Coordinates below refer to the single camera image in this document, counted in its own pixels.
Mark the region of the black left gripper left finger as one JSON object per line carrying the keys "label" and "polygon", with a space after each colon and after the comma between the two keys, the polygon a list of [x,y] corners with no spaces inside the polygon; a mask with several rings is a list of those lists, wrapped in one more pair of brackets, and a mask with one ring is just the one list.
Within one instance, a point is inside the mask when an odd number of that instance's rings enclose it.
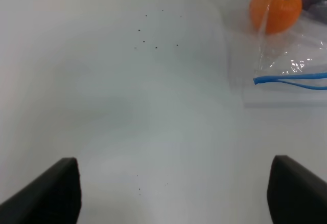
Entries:
{"label": "black left gripper left finger", "polygon": [[1,204],[1,223],[77,223],[82,207],[76,158],[62,158]]}

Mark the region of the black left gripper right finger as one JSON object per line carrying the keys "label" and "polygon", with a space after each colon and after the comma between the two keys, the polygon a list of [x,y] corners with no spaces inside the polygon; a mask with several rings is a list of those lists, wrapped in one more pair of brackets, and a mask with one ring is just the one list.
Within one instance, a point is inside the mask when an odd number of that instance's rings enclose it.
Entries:
{"label": "black left gripper right finger", "polygon": [[277,155],[267,203],[273,223],[326,223],[326,182],[289,156]]}

